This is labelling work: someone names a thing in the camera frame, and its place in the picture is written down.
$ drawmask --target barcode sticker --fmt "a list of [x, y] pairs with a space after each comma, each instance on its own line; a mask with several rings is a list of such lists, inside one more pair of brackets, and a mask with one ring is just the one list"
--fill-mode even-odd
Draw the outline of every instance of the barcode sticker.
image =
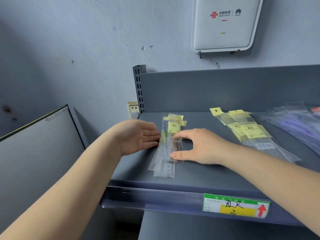
[[275, 147], [272, 145], [272, 143], [258, 143], [255, 144], [255, 147], [258, 150], [265, 150], [265, 149], [274, 149]]

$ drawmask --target forearm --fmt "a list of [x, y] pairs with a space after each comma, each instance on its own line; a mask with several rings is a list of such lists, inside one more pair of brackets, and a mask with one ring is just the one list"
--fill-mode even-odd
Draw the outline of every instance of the forearm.
[[243, 146], [235, 146], [225, 166], [320, 235], [320, 173]]
[[121, 158], [106, 132], [0, 239], [78, 239]]

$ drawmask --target hand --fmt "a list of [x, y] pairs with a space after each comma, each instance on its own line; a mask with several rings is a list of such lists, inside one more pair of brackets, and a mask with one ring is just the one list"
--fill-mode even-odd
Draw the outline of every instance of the hand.
[[178, 151], [171, 153], [171, 157], [176, 160], [190, 160], [201, 164], [221, 164], [224, 165], [226, 158], [237, 145], [222, 139], [207, 129], [187, 129], [182, 130], [173, 136], [190, 139], [193, 142], [193, 149], [190, 151]]
[[119, 140], [122, 156], [155, 147], [160, 139], [154, 123], [142, 120], [122, 121], [109, 131]]

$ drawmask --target price tag strip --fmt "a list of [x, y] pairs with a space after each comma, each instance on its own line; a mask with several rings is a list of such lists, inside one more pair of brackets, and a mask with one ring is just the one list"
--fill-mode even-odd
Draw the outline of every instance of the price tag strip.
[[270, 202], [205, 193], [202, 211], [236, 216], [265, 218]]

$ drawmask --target wall socket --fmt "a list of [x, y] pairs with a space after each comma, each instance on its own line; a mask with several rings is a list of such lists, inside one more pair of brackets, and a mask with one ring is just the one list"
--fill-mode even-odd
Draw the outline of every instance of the wall socket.
[[137, 119], [137, 116], [138, 117], [140, 116], [138, 102], [127, 102], [127, 108], [128, 108], [128, 113], [129, 113], [130, 119]]

